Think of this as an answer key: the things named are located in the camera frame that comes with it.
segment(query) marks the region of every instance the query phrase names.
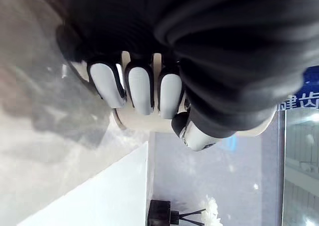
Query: robotic hand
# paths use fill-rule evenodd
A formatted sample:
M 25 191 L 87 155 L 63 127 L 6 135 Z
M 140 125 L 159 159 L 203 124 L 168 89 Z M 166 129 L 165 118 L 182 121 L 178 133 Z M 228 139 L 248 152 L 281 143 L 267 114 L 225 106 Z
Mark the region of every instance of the robotic hand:
M 274 107 L 301 88 L 303 72 L 319 57 L 318 0 L 127 0 L 120 7 L 119 0 L 100 1 L 89 2 L 94 17 L 87 5 L 77 5 L 88 1 L 71 1 L 71 23 L 57 31 L 64 56 L 90 62 L 90 81 L 118 108 L 127 100 L 119 58 L 104 59 L 123 50 L 136 53 L 125 82 L 136 110 L 148 115 L 154 108 L 152 67 L 136 56 L 173 52 L 178 67 L 163 70 L 160 82 L 174 91 L 159 86 L 159 111 L 173 118 L 175 133 L 196 151 L 269 120 Z M 112 21 L 112 15 L 121 18 Z M 189 107 L 173 117 L 183 91 Z M 174 98 L 168 100 L 170 92 Z

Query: white surface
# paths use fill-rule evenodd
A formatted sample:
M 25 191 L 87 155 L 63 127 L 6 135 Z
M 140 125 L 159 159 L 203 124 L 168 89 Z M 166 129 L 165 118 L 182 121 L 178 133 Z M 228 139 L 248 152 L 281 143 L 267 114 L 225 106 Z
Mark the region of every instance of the white surface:
M 111 108 L 123 107 L 126 100 L 119 94 L 111 68 L 108 65 L 96 63 L 91 66 L 90 73 L 98 92 L 108 105 Z
M 151 107 L 151 83 L 149 74 L 141 67 L 134 67 L 129 72 L 129 85 L 135 110 L 142 115 L 153 112 Z
M 182 90 L 180 76 L 167 74 L 160 84 L 160 116 L 172 119 L 179 108 L 179 98 Z
M 18 226 L 144 226 L 147 211 L 145 143 Z

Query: white wall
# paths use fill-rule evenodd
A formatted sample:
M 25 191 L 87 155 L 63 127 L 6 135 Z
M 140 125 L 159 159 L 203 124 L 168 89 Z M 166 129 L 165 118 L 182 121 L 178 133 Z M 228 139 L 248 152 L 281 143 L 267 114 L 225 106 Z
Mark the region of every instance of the white wall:
M 228 139 L 193 152 L 173 134 L 156 134 L 156 200 L 172 210 L 202 209 L 214 197 L 225 226 L 273 226 L 276 222 L 278 118 L 261 136 Z M 181 226 L 191 224 L 180 222 Z
M 30 216 L 18 226 L 143 226 L 148 144 Z

